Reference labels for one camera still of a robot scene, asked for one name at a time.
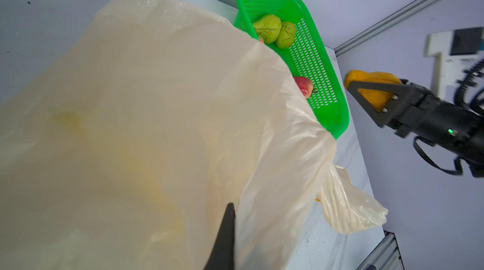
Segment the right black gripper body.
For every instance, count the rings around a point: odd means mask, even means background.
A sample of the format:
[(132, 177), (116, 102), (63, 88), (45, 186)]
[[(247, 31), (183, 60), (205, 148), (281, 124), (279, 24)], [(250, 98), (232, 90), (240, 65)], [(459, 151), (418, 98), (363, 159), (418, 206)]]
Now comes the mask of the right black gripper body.
[[(449, 175), (463, 175), (462, 161), (473, 177), (483, 177), (483, 117), (438, 99), (424, 95), (418, 102), (407, 104), (405, 110), (393, 118), (395, 134), (401, 138), (414, 133), (413, 147), (429, 165)], [(454, 169), (438, 166), (419, 146), (440, 146), (456, 155)]]

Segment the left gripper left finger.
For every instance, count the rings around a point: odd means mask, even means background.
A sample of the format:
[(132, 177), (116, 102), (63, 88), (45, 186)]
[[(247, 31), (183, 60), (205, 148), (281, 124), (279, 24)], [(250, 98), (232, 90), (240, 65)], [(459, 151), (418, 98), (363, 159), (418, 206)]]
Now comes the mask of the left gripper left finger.
[(204, 270), (234, 270), (235, 224), (234, 204), (229, 203)]

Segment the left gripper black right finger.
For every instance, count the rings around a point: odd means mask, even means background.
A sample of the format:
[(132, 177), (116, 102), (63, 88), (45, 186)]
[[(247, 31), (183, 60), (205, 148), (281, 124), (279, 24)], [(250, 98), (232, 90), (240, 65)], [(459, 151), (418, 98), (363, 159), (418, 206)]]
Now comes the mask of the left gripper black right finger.
[(379, 127), (400, 128), (404, 115), (416, 108), (424, 90), (407, 83), (352, 81), (347, 90)]

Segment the beige plastic bag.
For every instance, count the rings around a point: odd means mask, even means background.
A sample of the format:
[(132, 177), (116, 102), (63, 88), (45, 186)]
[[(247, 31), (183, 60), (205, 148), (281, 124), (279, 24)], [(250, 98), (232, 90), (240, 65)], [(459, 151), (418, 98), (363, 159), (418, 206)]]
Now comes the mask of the beige plastic bag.
[(283, 59), (180, 0), (112, 0), (1, 107), (2, 269), (202, 269), (229, 203), (234, 267), (283, 269), (315, 201), (387, 210), (334, 164)]

